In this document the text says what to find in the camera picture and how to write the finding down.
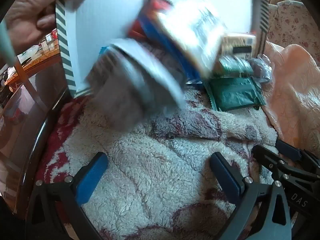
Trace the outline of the person's left hand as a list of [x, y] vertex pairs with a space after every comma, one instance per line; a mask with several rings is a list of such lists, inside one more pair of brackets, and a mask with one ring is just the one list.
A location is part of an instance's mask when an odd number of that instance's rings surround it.
[[16, 0], [10, 7], [4, 19], [17, 55], [56, 28], [55, 1]]

